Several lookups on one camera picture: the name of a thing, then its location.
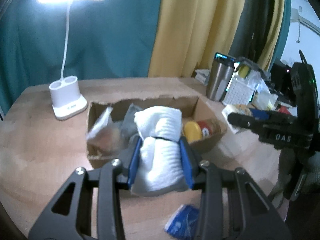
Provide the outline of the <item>blue tissue pack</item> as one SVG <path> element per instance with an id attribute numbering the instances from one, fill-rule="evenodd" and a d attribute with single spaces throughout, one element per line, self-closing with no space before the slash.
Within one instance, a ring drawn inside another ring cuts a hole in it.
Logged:
<path id="1" fill-rule="evenodd" d="M 199 213 L 192 205 L 181 205 L 167 221 L 164 231 L 176 239 L 193 239 Z"/>

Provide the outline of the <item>yellow lid red jar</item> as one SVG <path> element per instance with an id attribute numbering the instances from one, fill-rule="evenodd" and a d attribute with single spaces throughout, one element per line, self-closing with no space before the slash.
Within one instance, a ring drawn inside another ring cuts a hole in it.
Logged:
<path id="1" fill-rule="evenodd" d="M 221 132 L 220 124 L 216 119 L 188 121 L 183 125 L 183 135 L 187 142 L 192 143 L 209 138 Z"/>

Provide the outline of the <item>white socks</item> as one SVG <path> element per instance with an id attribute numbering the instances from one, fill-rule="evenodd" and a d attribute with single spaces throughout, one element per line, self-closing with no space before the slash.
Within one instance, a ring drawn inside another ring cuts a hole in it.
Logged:
<path id="1" fill-rule="evenodd" d="M 137 112 L 134 121 L 142 146 L 131 193 L 156 197 L 171 191 L 186 191 L 188 186 L 178 144 L 182 130 L 181 110 L 153 106 Z"/>

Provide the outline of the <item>clear bag of snacks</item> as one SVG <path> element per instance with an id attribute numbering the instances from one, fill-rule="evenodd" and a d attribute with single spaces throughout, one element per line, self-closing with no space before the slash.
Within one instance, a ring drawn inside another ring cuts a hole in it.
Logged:
<path id="1" fill-rule="evenodd" d="M 113 107 L 108 106 L 86 135 L 87 143 L 105 154 L 119 151 L 125 146 L 119 125 L 111 117 L 112 111 Z"/>

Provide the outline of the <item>grey gloves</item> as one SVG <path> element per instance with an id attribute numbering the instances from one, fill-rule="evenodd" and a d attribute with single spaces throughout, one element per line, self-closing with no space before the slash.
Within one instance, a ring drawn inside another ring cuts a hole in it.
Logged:
<path id="1" fill-rule="evenodd" d="M 129 108 L 124 116 L 120 126 L 120 133 L 124 143 L 127 145 L 132 137 L 138 133 L 137 125 L 134 121 L 135 114 L 142 111 L 142 108 L 135 104 L 129 105 Z"/>

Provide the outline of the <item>red box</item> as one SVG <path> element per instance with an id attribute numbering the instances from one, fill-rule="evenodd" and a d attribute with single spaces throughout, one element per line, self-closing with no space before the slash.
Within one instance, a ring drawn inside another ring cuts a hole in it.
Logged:
<path id="1" fill-rule="evenodd" d="M 277 109 L 277 112 L 283 113 L 283 114 L 287 114 L 287 115 L 291 115 L 291 113 L 290 113 L 290 111 L 289 111 L 289 108 L 288 108 L 288 107 L 285 107 L 285 106 L 280 106 L 280 107 Z"/>

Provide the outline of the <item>clear plastic bags pile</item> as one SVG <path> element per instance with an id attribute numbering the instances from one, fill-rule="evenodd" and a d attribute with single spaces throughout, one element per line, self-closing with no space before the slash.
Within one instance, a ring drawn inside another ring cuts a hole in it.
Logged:
<path id="1" fill-rule="evenodd" d="M 239 64 L 236 72 L 244 83 L 254 90 L 253 103 L 260 110 L 275 110 L 278 96 L 272 94 L 267 86 L 267 81 L 271 80 L 271 73 L 264 71 L 259 65 L 246 57 L 236 58 Z"/>

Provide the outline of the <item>white perforated basket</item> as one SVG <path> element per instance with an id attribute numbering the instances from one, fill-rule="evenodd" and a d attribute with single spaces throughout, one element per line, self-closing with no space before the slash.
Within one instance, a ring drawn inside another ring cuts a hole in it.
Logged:
<path id="1" fill-rule="evenodd" d="M 233 77 L 225 97 L 223 98 L 223 105 L 248 105 L 253 98 L 254 89 L 246 85 L 238 77 Z"/>

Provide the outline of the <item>black monitor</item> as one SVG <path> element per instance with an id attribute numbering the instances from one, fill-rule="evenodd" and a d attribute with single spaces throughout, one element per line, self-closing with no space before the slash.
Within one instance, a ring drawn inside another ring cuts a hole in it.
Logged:
<path id="1" fill-rule="evenodd" d="M 291 106 L 296 106 L 296 95 L 292 87 L 291 70 L 290 66 L 282 63 L 279 59 L 275 59 L 270 70 L 271 84 L 273 89 L 279 94 L 278 99 Z"/>

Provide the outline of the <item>stainless steel tumbler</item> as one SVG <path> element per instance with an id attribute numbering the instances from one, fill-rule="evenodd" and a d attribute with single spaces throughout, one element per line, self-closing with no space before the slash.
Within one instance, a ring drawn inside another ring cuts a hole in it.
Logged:
<path id="1" fill-rule="evenodd" d="M 208 99 L 213 101 L 222 100 L 235 70 L 234 63 L 235 58 L 215 53 L 206 88 L 206 97 Z"/>

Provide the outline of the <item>cardboard box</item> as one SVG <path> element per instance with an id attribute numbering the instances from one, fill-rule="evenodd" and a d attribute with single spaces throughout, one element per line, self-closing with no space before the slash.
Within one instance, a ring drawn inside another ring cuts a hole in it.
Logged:
<path id="1" fill-rule="evenodd" d="M 227 130 L 199 96 L 93 102 L 87 126 L 87 158 L 93 168 L 119 157 L 135 136 L 140 136 L 148 146 L 155 138 L 178 142 L 185 136 L 191 148 L 203 154 Z"/>

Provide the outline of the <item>yellow curtain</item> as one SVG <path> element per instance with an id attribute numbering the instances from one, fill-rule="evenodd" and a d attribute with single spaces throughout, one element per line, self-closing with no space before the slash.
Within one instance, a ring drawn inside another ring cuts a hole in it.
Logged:
<path id="1" fill-rule="evenodd" d="M 245 0 L 161 0 L 149 77 L 190 77 L 227 54 Z"/>

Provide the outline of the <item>teal curtain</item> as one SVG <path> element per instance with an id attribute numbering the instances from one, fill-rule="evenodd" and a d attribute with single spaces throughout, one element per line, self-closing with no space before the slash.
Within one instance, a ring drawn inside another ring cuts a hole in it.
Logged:
<path id="1" fill-rule="evenodd" d="M 146 77 L 161 0 L 40 4 L 13 0 L 1 17 L 1 108 L 61 74 Z"/>

